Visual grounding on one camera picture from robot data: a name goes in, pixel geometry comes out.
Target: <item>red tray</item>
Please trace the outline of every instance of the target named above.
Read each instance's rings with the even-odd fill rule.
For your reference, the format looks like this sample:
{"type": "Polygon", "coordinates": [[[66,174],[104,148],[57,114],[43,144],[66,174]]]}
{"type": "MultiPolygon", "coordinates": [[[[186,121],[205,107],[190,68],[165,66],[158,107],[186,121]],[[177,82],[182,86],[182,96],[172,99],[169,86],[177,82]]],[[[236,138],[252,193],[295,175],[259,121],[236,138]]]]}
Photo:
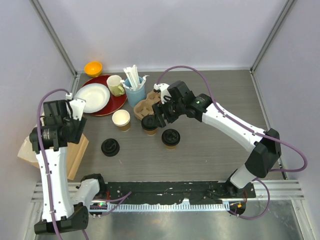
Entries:
{"type": "MultiPolygon", "coordinates": [[[[87,81],[85,84],[83,84],[82,87],[88,84],[103,84],[106,87],[108,87],[107,79],[109,77],[110,75],[101,75],[101,76],[94,77],[89,81],[87,81]]],[[[106,116],[109,114],[113,114],[115,111],[120,109],[125,104],[126,100],[127,100],[126,94],[123,94],[121,96],[113,96],[110,92],[110,99],[107,105],[104,108],[102,108],[100,111],[96,111],[90,114],[93,116],[106,116]]]]}

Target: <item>mug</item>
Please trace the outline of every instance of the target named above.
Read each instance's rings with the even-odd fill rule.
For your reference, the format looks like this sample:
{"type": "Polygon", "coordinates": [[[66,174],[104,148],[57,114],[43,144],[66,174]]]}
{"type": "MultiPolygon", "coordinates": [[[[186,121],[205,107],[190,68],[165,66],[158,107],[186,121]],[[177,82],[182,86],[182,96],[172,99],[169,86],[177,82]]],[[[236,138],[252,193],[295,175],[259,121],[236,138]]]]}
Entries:
{"type": "Polygon", "coordinates": [[[108,77],[108,79],[106,80],[106,84],[108,85],[110,92],[115,97],[119,97],[125,94],[125,89],[122,86],[122,83],[123,83],[123,80],[118,75],[112,75],[108,77]]]}

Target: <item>bowl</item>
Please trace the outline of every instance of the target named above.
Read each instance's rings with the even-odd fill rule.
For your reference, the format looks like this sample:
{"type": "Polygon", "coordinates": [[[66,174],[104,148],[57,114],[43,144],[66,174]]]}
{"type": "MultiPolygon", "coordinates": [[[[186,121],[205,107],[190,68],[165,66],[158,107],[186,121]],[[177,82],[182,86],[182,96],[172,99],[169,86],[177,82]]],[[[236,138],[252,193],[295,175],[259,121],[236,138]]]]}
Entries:
{"type": "Polygon", "coordinates": [[[102,64],[98,61],[91,61],[85,65],[84,72],[90,77],[98,77],[102,73],[102,64]]]}

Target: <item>cup lid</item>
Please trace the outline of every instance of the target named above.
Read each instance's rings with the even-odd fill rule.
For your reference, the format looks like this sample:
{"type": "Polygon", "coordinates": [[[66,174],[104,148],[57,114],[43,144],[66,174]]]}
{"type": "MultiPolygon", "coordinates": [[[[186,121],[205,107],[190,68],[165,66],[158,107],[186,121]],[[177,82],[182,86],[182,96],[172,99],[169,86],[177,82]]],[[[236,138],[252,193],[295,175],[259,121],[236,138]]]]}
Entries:
{"type": "Polygon", "coordinates": [[[101,145],[101,150],[104,155],[107,157],[113,157],[117,155],[120,150],[120,145],[117,140],[113,138],[108,138],[107,140],[103,141],[101,145]]]}
{"type": "Polygon", "coordinates": [[[157,129],[157,126],[155,126],[155,116],[147,115],[144,118],[142,118],[141,127],[147,131],[153,131],[157,129]]]}
{"type": "Polygon", "coordinates": [[[165,145],[173,147],[180,142],[180,134],[175,129],[167,129],[162,133],[161,139],[165,145]]]}

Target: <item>blue bucket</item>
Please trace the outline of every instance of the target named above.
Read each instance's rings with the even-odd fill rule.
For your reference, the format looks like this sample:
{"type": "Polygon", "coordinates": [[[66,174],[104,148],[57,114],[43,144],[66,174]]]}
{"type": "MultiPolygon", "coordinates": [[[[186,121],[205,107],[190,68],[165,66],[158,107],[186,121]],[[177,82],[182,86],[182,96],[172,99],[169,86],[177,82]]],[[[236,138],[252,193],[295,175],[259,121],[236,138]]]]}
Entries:
{"type": "MultiPolygon", "coordinates": [[[[142,83],[143,78],[139,77],[139,81],[140,81],[140,83],[142,83]]],[[[124,81],[124,84],[126,86],[128,86],[129,88],[131,88],[131,84],[130,84],[128,78],[124,81]]],[[[141,100],[144,100],[144,99],[147,98],[145,85],[146,84],[143,84],[143,86],[140,89],[136,90],[136,91],[129,90],[126,87],[124,88],[125,94],[126,94],[126,96],[128,98],[129,105],[131,107],[134,108],[137,105],[138,102],[140,102],[141,100]]]]}

